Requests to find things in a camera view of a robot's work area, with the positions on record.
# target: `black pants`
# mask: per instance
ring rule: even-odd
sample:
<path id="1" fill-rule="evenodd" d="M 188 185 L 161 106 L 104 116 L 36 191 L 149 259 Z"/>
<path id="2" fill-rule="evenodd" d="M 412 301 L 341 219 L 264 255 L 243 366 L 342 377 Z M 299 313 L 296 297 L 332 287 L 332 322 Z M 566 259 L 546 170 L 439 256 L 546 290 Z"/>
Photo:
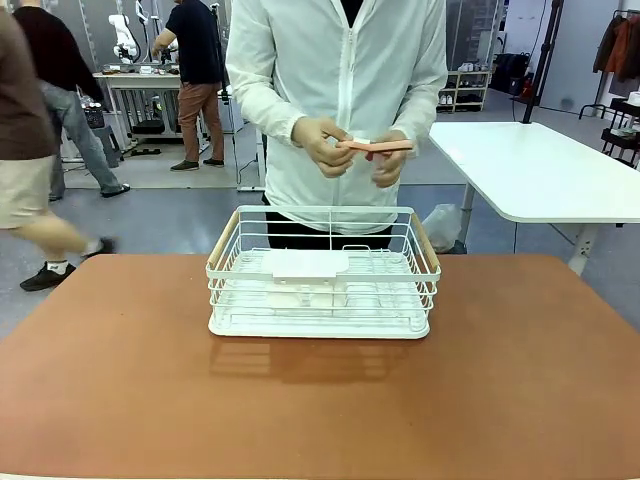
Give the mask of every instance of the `black pants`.
<path id="1" fill-rule="evenodd" d="M 265 205 L 269 205 L 266 197 L 262 197 Z M 269 212 L 267 217 L 267 233 L 269 234 L 269 246 L 276 249 L 296 249 L 296 250 L 329 250 L 329 237 L 310 237 L 309 235 L 322 234 L 318 230 L 305 227 L 299 223 L 291 223 L 291 220 L 276 212 Z M 333 250 L 342 250 L 346 246 L 366 246 L 371 250 L 382 250 L 389 248 L 391 243 L 391 230 L 393 226 L 376 233 L 384 235 L 382 237 L 349 237 L 346 235 L 333 235 Z M 286 237 L 276 237 L 273 235 L 287 235 Z"/>

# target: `dark shirt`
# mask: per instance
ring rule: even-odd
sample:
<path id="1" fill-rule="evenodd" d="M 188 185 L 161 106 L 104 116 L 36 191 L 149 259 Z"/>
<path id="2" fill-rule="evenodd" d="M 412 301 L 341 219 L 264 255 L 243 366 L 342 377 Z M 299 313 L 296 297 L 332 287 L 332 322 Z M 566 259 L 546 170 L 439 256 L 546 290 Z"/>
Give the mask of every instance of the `dark shirt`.
<path id="1" fill-rule="evenodd" d="M 213 15 L 200 0 L 184 0 L 171 11 L 167 29 L 180 46 L 180 78 L 195 85 L 222 81 L 218 32 Z"/>
<path id="2" fill-rule="evenodd" d="M 94 100 L 102 101 L 102 90 L 62 20 L 38 7 L 19 8 L 14 16 L 29 41 L 40 80 L 70 92 L 77 85 Z"/>
<path id="3" fill-rule="evenodd" d="M 0 7 L 0 160 L 35 160 L 55 150 L 29 46 Z"/>
<path id="4" fill-rule="evenodd" d="M 342 8 L 344 8 L 344 13 L 347 15 L 347 20 L 349 20 L 349 26 L 352 28 L 356 22 L 360 7 L 362 7 L 362 1 L 363 0 L 342 0 Z"/>

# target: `white zip-up jacket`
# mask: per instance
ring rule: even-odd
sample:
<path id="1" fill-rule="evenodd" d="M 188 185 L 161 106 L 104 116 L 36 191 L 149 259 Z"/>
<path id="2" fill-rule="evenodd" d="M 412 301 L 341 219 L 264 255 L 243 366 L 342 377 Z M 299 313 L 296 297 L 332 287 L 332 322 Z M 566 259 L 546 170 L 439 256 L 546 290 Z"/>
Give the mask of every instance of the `white zip-up jacket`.
<path id="1" fill-rule="evenodd" d="M 358 138 L 393 129 L 415 142 L 427 138 L 447 80 L 445 37 L 445 0 L 364 0 L 353 28 L 340 0 L 235 0 L 227 70 L 243 116 L 271 137 L 269 202 L 396 206 L 398 184 L 378 188 L 362 155 L 342 177 L 325 178 L 293 145 L 293 126 L 303 116 L 328 116 Z M 302 224 L 324 219 L 286 216 Z M 373 233 L 385 227 L 363 222 L 395 218 L 340 221 L 347 223 L 341 233 Z"/>

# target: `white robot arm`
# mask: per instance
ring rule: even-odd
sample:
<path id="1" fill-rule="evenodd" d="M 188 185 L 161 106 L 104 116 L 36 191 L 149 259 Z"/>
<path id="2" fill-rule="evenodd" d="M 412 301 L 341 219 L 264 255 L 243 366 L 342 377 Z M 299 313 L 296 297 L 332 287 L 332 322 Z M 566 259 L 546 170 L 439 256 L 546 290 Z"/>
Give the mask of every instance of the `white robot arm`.
<path id="1" fill-rule="evenodd" d="M 115 27 L 118 37 L 113 53 L 122 63 L 133 63 L 138 56 L 138 46 L 129 30 L 129 19 L 124 15 L 109 15 L 109 23 Z"/>

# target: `brown table surface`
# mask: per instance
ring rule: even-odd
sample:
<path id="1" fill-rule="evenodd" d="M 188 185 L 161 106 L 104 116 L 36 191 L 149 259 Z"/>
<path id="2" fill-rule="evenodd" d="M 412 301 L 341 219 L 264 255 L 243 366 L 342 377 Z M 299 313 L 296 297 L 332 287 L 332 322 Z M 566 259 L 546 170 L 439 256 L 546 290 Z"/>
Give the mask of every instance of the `brown table surface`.
<path id="1" fill-rule="evenodd" d="M 216 338 L 204 265 L 91 260 L 0 343 L 0 473 L 640 474 L 640 335 L 559 260 L 442 258 L 422 341 Z"/>

